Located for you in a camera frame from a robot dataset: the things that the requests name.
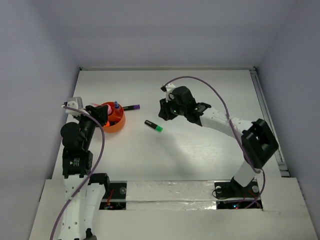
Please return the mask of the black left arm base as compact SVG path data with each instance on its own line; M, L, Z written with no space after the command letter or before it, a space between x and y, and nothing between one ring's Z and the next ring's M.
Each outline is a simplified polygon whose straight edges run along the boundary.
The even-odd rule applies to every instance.
M103 196L99 210L125 210L127 207L127 182L111 182L109 190Z

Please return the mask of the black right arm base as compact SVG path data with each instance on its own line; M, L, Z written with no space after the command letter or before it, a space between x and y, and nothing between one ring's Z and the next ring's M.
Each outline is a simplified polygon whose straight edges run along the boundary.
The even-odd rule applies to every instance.
M260 189L256 180L242 187L232 184L230 181L218 181L214 183L211 192L216 199L218 210L262 209Z

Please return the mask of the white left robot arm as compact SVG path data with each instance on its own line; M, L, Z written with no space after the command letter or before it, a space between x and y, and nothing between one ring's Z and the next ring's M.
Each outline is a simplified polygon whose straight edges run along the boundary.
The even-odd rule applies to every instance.
M95 240L94 222L111 185L106 173L94 173L97 165L89 146L95 130L107 124L109 108L88 105L80 109L69 104L64 108L77 122L68 122L60 130L65 204L56 219L61 224L57 239Z

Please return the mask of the clear spray bottle blue cap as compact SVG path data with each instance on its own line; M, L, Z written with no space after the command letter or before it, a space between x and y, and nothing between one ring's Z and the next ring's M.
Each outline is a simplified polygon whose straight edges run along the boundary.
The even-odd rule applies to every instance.
M117 101L114 102L114 109L118 112L121 110L121 106Z

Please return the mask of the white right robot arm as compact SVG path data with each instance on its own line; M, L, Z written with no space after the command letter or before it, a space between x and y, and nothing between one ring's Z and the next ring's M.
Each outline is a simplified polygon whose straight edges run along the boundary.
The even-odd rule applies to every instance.
M216 130L237 141L244 161L230 181L230 190L235 196L246 193L249 183L279 148L268 123L261 118L251 121L232 117L207 103L196 102L186 86L176 87L169 83L161 90L165 98L159 101L160 118L169 121L183 116L192 124Z

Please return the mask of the pink patterned tube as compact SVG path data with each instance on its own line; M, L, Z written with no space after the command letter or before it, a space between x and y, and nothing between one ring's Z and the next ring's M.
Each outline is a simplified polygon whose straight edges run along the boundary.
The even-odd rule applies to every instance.
M113 109L111 108L111 106L109 104L107 104L107 114L110 116L113 112Z

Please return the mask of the purple cap highlighter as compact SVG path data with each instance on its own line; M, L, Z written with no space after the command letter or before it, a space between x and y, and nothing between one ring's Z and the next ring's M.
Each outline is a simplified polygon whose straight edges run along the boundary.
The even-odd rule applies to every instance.
M123 106L122 108L123 108L124 111L134 111L134 110L139 110L140 109L140 105L139 104L128 105L128 106Z

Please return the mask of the orange round organizer container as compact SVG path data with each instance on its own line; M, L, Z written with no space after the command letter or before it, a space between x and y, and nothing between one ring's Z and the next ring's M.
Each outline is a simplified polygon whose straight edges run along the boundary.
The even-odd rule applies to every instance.
M114 134L121 131L126 123L126 116L123 107L120 105L120 111L115 110L114 102L105 102L102 106L110 105L112 108L112 114L108 116L108 122L103 126L105 133Z

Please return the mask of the green cap highlighter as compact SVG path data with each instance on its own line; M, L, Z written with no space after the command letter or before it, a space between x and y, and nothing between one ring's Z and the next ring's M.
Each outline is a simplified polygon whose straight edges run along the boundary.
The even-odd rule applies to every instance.
M155 131L161 133L163 131L163 128L161 126L159 126L158 124L155 124L149 120L145 120L144 124L147 125L148 127L154 129Z

